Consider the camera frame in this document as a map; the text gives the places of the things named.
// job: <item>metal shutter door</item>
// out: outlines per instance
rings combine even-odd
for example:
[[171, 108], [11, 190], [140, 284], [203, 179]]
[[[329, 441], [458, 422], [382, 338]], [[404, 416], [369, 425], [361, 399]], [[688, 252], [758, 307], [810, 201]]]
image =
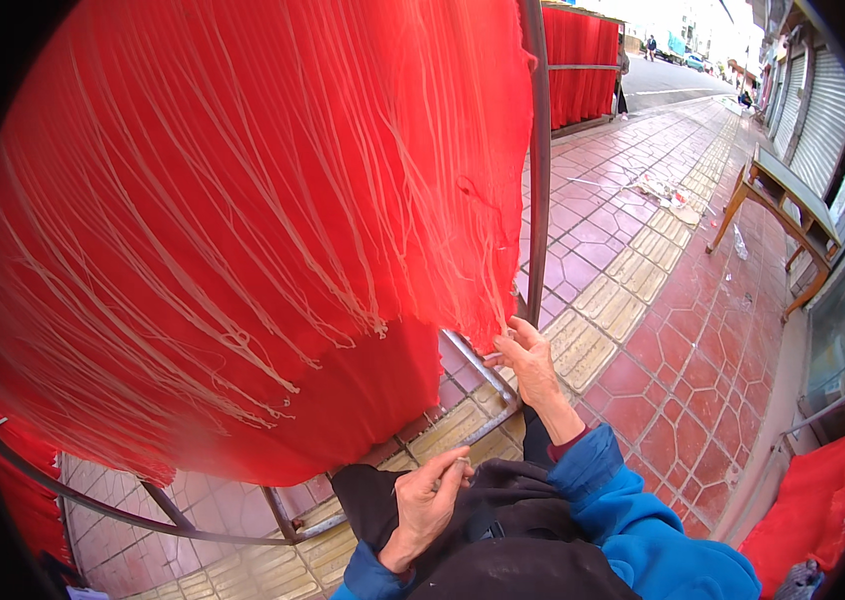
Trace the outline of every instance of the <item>metal shutter door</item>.
[[786, 149], [789, 147], [789, 138], [792, 138], [792, 130], [796, 127], [796, 115], [799, 114], [800, 105], [797, 92], [803, 87], [805, 75], [806, 55], [803, 54], [792, 59], [789, 69], [789, 89], [785, 92], [785, 105], [782, 107], [782, 114], [779, 117], [776, 139], [773, 140], [773, 148], [780, 160], [786, 154]]
[[826, 49], [816, 54], [812, 95], [790, 168], [821, 198], [845, 144], [845, 71]]
[[786, 76], [789, 71], [789, 61], [787, 60], [779, 66], [779, 77], [776, 82], [776, 89], [773, 90], [772, 111], [769, 115], [769, 137], [772, 138], [776, 134], [776, 130], [780, 126], [780, 114], [783, 112], [783, 87], [786, 85]]

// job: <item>black fabric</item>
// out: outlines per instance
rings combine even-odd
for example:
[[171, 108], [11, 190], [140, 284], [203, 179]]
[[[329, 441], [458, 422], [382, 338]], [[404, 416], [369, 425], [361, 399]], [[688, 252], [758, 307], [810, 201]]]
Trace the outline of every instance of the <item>black fabric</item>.
[[622, 83], [617, 81], [615, 83], [615, 96], [619, 99], [616, 105], [616, 112], [619, 114], [629, 113], [629, 107], [626, 105], [626, 97], [622, 94]]
[[[410, 597], [639, 598], [584, 540], [570, 503], [549, 485], [549, 433], [535, 411], [524, 411], [527, 461], [477, 467], [445, 531], [414, 561]], [[394, 484], [406, 473], [350, 464], [332, 478], [357, 540], [377, 550], [389, 542], [399, 525]]]

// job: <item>wrinkled hand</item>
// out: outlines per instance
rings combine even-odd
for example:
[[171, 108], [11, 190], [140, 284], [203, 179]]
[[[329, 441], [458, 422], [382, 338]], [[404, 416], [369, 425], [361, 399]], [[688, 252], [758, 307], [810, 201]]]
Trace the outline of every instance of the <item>wrinkled hand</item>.
[[497, 335], [492, 339], [500, 352], [483, 362], [487, 367], [502, 365], [515, 371], [522, 401], [536, 410], [552, 402], [566, 402], [552, 365], [549, 340], [536, 327], [519, 317], [509, 319], [513, 338]]
[[[383, 567], [393, 573], [408, 570], [410, 563], [446, 530], [459, 489], [470, 486], [469, 478], [475, 473], [468, 462], [459, 460], [469, 452], [467, 445], [443, 452], [395, 480], [399, 524], [379, 552]], [[437, 480], [439, 488], [434, 491]]]

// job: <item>hand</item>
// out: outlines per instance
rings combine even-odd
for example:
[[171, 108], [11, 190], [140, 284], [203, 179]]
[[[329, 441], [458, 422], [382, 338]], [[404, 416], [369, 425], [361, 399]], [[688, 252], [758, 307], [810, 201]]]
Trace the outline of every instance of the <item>hand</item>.
[[515, 371], [522, 401], [536, 409], [552, 443], [561, 446], [571, 442], [586, 430], [586, 424], [559, 387], [549, 340], [519, 317], [510, 318], [509, 327], [514, 339], [495, 336], [492, 343], [500, 354], [489, 357], [483, 364], [503, 365]]
[[514, 339], [495, 336], [492, 344], [500, 354], [489, 357], [483, 364], [487, 367], [502, 365], [515, 371], [522, 401], [536, 410], [547, 404], [567, 402], [559, 388], [556, 368], [552, 366], [549, 340], [529, 321], [519, 317], [510, 318], [509, 327]]
[[[453, 518], [456, 495], [470, 486], [475, 473], [463, 460], [470, 452], [464, 445], [435, 456], [420, 468], [395, 480], [399, 524], [379, 552], [379, 563], [402, 573], [446, 530]], [[439, 489], [434, 491], [436, 481]]]

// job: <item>wooden table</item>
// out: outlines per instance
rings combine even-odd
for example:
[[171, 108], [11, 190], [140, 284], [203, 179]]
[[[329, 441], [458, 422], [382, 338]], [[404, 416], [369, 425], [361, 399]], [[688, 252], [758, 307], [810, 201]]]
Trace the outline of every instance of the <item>wooden table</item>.
[[[819, 270], [812, 283], [782, 313], [782, 322], [785, 323], [792, 311], [809, 302], [823, 287], [823, 283], [833, 270], [831, 261], [842, 242], [836, 231], [836, 224], [830, 218], [830, 210], [822, 198], [816, 196], [813, 190], [796, 174], [793, 174], [789, 167], [776, 158], [771, 151], [760, 146], [749, 162], [739, 171], [735, 190], [728, 204], [723, 208], [726, 218], [719, 227], [716, 239], [710, 246], [705, 247], [707, 253], [711, 253], [719, 245], [733, 216], [747, 198], [769, 210], [785, 232], [799, 244], [785, 263], [785, 270], [789, 271], [792, 261], [802, 252], [809, 253], [812, 262]], [[799, 209], [798, 221], [784, 208], [786, 200]]]

